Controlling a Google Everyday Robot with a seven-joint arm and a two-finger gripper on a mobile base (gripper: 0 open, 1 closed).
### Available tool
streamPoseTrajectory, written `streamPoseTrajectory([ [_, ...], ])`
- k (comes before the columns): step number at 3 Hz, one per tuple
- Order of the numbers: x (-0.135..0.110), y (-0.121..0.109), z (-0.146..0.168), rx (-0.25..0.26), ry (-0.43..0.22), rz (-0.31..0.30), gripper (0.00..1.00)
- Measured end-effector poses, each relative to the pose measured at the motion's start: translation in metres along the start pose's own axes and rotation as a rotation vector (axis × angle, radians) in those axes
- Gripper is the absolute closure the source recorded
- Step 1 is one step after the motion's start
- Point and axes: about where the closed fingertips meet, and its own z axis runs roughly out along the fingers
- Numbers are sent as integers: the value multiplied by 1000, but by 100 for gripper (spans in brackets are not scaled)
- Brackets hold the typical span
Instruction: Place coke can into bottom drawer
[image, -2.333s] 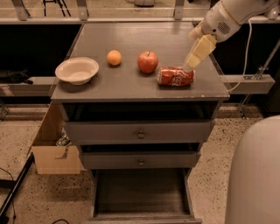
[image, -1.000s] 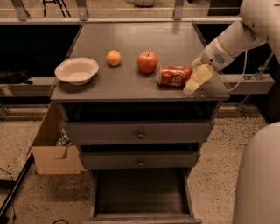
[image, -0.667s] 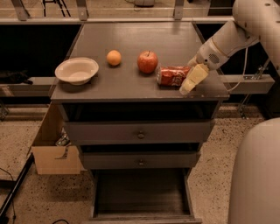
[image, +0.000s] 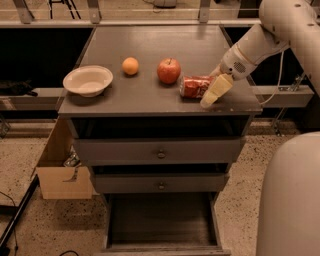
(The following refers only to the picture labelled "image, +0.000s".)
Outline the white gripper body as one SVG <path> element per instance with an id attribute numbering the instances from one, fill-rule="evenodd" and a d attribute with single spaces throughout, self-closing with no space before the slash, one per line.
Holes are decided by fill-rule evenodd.
<path id="1" fill-rule="evenodd" d="M 255 65 L 234 44 L 222 57 L 220 71 L 229 74 L 234 80 L 246 78 L 255 70 Z"/>

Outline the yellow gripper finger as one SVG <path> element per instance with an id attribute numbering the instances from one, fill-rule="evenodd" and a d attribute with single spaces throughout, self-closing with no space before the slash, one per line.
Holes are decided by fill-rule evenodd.
<path id="1" fill-rule="evenodd" d="M 209 108 L 214 102 L 228 92 L 233 86 L 233 78 L 228 74 L 217 76 L 205 91 L 200 105 L 203 108 Z"/>
<path id="2" fill-rule="evenodd" d="M 218 76 L 222 73 L 221 67 L 217 66 L 211 73 L 210 76 Z"/>

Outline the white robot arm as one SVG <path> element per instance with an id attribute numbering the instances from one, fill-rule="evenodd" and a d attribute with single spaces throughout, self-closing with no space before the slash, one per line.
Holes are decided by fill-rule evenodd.
<path id="1" fill-rule="evenodd" d="M 260 22 L 212 72 L 201 106 L 208 108 L 235 80 L 267 57 L 291 48 L 315 88 L 320 84 L 320 27 L 305 0 L 262 0 Z M 296 136 L 273 155 L 261 191 L 256 256 L 320 256 L 320 132 Z"/>

